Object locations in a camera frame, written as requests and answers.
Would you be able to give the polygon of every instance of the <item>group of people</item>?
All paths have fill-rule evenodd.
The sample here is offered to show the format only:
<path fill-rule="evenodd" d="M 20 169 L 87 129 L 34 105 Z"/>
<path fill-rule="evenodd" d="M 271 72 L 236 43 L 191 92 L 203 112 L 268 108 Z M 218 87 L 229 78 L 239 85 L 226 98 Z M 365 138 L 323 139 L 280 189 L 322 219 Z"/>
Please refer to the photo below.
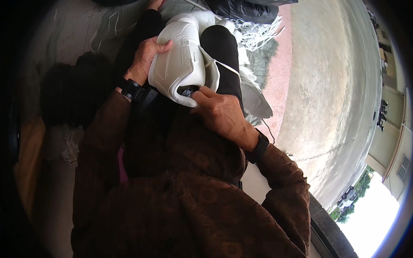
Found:
<path fill-rule="evenodd" d="M 379 119 L 377 121 L 377 126 L 379 128 L 384 129 L 383 121 L 387 121 L 385 115 L 387 114 L 386 107 L 389 105 L 384 99 L 382 99 L 380 103 L 380 110 L 379 110 Z"/>

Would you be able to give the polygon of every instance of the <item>jacket sleeve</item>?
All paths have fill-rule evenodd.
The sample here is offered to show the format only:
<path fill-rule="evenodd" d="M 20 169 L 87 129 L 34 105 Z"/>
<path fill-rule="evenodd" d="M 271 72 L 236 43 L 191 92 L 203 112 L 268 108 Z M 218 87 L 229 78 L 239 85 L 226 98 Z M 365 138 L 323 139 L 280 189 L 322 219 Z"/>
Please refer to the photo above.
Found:
<path fill-rule="evenodd" d="M 272 144 L 269 144 L 257 166 L 271 188 L 262 206 L 290 240 L 308 256 L 310 185 L 307 184 L 307 178 L 294 161 Z"/>
<path fill-rule="evenodd" d="M 124 138 L 130 103 L 113 91 L 98 109 L 79 143 L 73 194 L 73 240 L 96 215 L 105 194 L 119 184 L 117 153 Z"/>

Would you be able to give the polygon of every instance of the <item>parked car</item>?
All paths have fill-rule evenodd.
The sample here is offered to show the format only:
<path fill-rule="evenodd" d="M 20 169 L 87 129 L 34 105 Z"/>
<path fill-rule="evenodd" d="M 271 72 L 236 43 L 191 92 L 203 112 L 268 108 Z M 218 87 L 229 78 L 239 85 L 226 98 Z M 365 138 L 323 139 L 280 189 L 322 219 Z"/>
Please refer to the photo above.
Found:
<path fill-rule="evenodd" d="M 341 199 L 337 202 L 337 207 L 340 209 L 350 206 L 357 198 L 358 194 L 354 186 L 350 186 L 348 191 L 341 196 Z"/>

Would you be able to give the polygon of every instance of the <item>plastic bag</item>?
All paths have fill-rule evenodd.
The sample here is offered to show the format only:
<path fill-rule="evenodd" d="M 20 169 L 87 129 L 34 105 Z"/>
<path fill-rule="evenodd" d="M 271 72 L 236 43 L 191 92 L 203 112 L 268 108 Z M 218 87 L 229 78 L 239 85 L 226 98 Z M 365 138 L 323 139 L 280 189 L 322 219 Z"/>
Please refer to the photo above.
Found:
<path fill-rule="evenodd" d="M 278 6 L 256 5 L 244 0 L 205 0 L 205 2 L 216 15 L 260 24 L 271 24 L 278 14 Z"/>
<path fill-rule="evenodd" d="M 298 0 L 246 0 L 257 5 L 281 6 L 298 3 Z"/>
<path fill-rule="evenodd" d="M 137 0 L 92 0 L 95 3 L 98 3 L 103 6 L 118 6 L 118 5 L 128 5 Z"/>

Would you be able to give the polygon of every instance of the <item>smartwatch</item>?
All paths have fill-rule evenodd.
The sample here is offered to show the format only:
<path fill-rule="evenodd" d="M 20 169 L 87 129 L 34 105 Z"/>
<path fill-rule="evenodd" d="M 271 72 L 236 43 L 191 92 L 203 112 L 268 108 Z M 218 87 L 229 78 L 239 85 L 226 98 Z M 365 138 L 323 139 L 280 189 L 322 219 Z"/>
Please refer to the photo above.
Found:
<path fill-rule="evenodd" d="M 131 100 L 139 100 L 145 91 L 139 83 L 131 79 L 125 80 L 121 78 L 117 86 L 122 89 L 122 95 L 130 98 Z"/>
<path fill-rule="evenodd" d="M 247 158 L 247 160 L 253 164 L 261 160 L 262 156 L 267 150 L 268 145 L 270 144 L 268 138 L 263 133 L 261 133 L 260 130 L 258 130 L 257 128 L 255 128 L 255 130 L 259 132 L 257 146 L 252 152 L 245 151 L 245 158 Z"/>

